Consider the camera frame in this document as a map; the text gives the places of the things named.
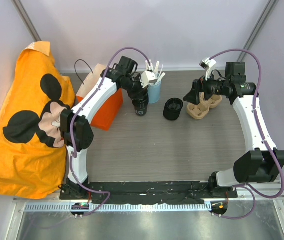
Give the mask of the orange paper bag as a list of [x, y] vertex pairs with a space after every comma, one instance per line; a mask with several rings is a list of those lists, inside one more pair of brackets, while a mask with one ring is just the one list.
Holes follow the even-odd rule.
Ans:
[[[97, 64], [93, 68], [93, 72], [89, 73], [85, 77], [83, 81], [84, 83], [81, 84], [79, 90], [76, 93], [77, 102], [80, 102], [86, 96], [86, 94], [88, 94], [89, 91], [93, 89], [100, 77], [100, 74], [105, 68], [105, 65]], [[90, 125], [95, 128], [108, 131], [122, 104], [122, 90], [119, 89], [115, 94], [109, 97], [101, 106], [101, 108], [96, 112]]]

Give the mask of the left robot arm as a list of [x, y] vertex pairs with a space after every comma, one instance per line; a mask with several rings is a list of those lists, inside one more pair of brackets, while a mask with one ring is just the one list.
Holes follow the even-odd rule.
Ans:
[[71, 110], [60, 114], [60, 132], [66, 144], [69, 172], [60, 187], [61, 200], [84, 199], [88, 195], [87, 153], [93, 141], [91, 122], [103, 104], [120, 89], [127, 92], [135, 114], [144, 116], [148, 105], [148, 84], [156, 79], [152, 64], [137, 73], [137, 63], [122, 56], [113, 67], [105, 68], [92, 90]]

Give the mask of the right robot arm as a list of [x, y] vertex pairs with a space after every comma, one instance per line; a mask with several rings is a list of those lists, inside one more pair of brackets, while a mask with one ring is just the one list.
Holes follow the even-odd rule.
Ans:
[[203, 119], [217, 107], [222, 97], [229, 99], [240, 121], [246, 153], [228, 170], [214, 172], [209, 178], [208, 193], [220, 197], [226, 188], [240, 184], [271, 183], [280, 176], [284, 166], [284, 150], [278, 150], [263, 120], [256, 85], [246, 82], [245, 63], [226, 63], [225, 75], [214, 77], [213, 59], [204, 59], [200, 66], [205, 75], [192, 82], [190, 92], [183, 98], [187, 113], [196, 120]]

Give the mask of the brown pulp cup carrier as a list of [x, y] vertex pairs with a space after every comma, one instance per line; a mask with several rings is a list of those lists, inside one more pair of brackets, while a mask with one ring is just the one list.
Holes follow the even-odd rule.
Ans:
[[222, 96], [213, 95], [209, 100], [204, 99], [204, 93], [200, 94], [200, 104], [189, 103], [186, 112], [195, 120], [201, 120], [209, 113], [210, 109], [217, 107], [222, 101]]

